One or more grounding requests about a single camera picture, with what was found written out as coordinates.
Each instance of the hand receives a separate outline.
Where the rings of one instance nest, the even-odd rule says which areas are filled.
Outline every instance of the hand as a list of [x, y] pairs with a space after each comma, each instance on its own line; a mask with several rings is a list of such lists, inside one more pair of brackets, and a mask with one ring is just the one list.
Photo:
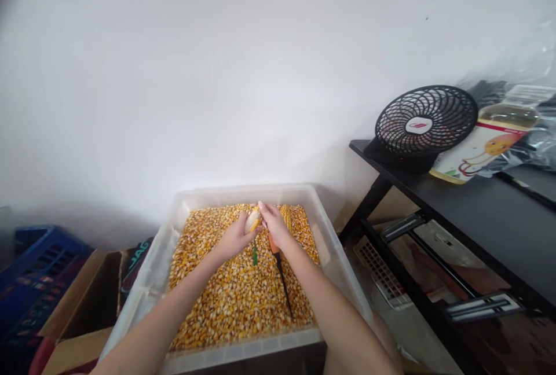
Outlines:
[[218, 254], [222, 262], [233, 258], [240, 253], [251, 242], [257, 234], [263, 229], [258, 226], [255, 230], [243, 234], [245, 231], [245, 222], [247, 220], [247, 213], [241, 212], [239, 219], [233, 222], [229, 228], [226, 229], [213, 251]]
[[259, 201], [259, 210], [263, 217], [263, 224], [266, 224], [268, 231], [272, 235], [274, 244], [282, 249], [282, 246], [290, 238], [294, 238], [282, 217], [282, 213], [275, 205], [263, 203]]

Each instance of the wrist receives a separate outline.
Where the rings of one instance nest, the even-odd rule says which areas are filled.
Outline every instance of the wrist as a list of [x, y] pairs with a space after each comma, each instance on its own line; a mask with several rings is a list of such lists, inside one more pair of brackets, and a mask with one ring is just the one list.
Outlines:
[[210, 264], [212, 264], [215, 269], [220, 268], [229, 258], [221, 252], [219, 246], [216, 245], [211, 251], [203, 258], [203, 260], [207, 260]]
[[282, 239], [279, 248], [282, 251], [282, 253], [284, 253], [284, 255], [287, 256], [292, 250], [295, 250], [296, 245], [300, 246], [297, 240], [295, 240], [295, 238], [292, 235], [288, 234]]

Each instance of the portable fan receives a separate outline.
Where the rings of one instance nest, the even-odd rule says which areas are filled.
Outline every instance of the portable fan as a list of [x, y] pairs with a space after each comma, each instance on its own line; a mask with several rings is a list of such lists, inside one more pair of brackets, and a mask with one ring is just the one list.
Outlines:
[[477, 122], [473, 97], [452, 86], [427, 86], [396, 98], [376, 121], [364, 153], [411, 172], [428, 172], [441, 152], [464, 140]]

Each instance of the bottle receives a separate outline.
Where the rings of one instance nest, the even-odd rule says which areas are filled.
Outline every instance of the bottle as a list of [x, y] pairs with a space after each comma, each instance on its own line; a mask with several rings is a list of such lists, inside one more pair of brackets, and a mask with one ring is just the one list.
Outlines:
[[454, 184], [465, 184], [535, 126], [539, 120], [535, 108], [555, 93], [551, 87], [513, 87], [502, 102], [479, 111], [477, 125], [469, 136], [440, 154], [429, 173]]

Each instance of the black metal table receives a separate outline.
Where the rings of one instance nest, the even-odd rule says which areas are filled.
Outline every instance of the black metal table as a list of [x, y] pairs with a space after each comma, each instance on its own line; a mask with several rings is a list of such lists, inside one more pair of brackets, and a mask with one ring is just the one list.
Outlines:
[[[392, 186], [506, 280], [528, 310], [539, 310], [556, 321], [556, 214], [553, 211], [497, 178], [475, 177], [458, 186], [429, 174], [416, 175], [386, 166], [363, 153], [368, 143], [354, 140], [349, 146], [380, 175], [341, 232], [340, 241], [345, 245], [355, 228], [367, 235], [465, 373], [485, 372], [459, 340], [448, 318], [430, 302], [367, 221]], [[556, 193], [556, 181], [552, 177], [542, 183], [549, 193]]]

